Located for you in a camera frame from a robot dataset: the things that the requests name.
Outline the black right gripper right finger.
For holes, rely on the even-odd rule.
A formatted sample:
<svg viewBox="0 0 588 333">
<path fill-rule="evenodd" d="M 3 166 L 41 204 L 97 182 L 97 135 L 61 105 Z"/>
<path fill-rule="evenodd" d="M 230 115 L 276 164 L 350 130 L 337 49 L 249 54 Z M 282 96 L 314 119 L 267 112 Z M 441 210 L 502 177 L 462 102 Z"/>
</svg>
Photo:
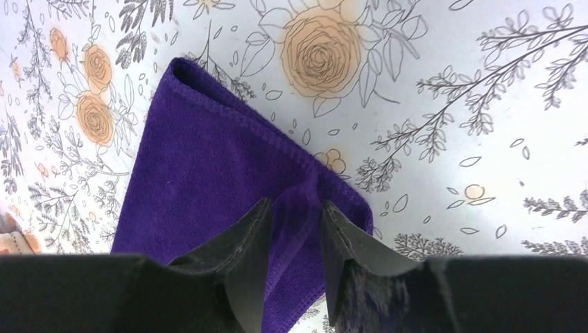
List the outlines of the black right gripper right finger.
<svg viewBox="0 0 588 333">
<path fill-rule="evenodd" d="M 521 255 L 417 262 L 323 203 L 321 249 L 336 332 L 586 332 L 587 260 Z"/>
</svg>

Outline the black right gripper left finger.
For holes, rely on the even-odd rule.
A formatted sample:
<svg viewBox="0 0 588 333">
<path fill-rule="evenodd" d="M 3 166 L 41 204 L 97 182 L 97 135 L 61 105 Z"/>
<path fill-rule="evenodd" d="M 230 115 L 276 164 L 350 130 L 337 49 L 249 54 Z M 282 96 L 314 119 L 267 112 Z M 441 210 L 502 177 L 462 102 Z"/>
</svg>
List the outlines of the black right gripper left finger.
<svg viewBox="0 0 588 333">
<path fill-rule="evenodd" d="M 2 332 L 260 332 L 273 213 L 261 199 L 168 265 L 142 255 L 4 255 Z"/>
</svg>

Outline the purple towel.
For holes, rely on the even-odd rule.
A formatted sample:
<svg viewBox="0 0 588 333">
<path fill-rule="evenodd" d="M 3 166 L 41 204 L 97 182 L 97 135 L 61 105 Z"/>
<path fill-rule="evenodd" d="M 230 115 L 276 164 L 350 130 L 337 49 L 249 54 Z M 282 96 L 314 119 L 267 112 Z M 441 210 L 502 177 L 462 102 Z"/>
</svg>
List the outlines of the purple towel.
<svg viewBox="0 0 588 333">
<path fill-rule="evenodd" d="M 322 202 L 373 231 L 364 198 L 202 67 L 174 58 L 152 100 L 112 245 L 166 264 L 273 203 L 264 332 L 287 332 L 325 291 Z"/>
</svg>

